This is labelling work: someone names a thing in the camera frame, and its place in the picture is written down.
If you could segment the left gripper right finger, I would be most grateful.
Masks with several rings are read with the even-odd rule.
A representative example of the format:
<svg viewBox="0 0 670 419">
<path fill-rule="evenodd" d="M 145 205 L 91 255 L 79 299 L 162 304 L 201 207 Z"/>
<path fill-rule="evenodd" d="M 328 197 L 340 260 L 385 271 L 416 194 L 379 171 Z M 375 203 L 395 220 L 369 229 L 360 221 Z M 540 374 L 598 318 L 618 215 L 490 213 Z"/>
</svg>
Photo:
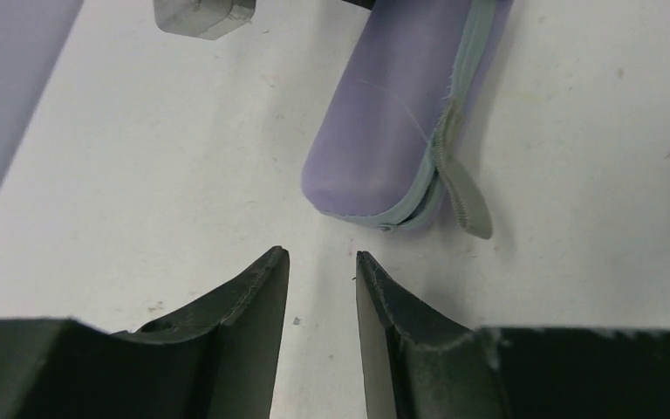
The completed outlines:
<svg viewBox="0 0 670 419">
<path fill-rule="evenodd" d="M 371 418 L 670 418 L 670 331 L 447 318 L 356 257 Z"/>
</svg>

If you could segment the purple umbrella case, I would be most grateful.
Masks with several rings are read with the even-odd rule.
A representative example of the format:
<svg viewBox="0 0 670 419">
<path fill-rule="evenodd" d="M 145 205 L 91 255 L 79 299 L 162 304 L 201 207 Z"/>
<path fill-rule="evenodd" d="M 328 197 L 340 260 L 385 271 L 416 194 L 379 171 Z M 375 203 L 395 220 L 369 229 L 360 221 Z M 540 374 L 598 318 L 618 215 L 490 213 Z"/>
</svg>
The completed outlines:
<svg viewBox="0 0 670 419">
<path fill-rule="evenodd" d="M 493 222 L 455 149 L 492 63 L 509 1 L 378 1 L 301 175 L 320 213 L 382 231 L 415 230 L 449 203 L 460 228 Z"/>
</svg>

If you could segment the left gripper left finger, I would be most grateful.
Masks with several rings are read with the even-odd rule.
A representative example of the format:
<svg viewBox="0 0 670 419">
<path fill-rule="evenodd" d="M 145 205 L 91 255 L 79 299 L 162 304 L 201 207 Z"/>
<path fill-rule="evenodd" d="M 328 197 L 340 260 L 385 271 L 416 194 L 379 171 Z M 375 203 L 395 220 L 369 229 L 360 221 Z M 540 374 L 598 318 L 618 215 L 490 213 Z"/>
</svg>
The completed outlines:
<svg viewBox="0 0 670 419">
<path fill-rule="evenodd" d="M 134 332 L 0 319 L 0 418 L 266 418 L 290 257 L 248 268 Z"/>
</svg>

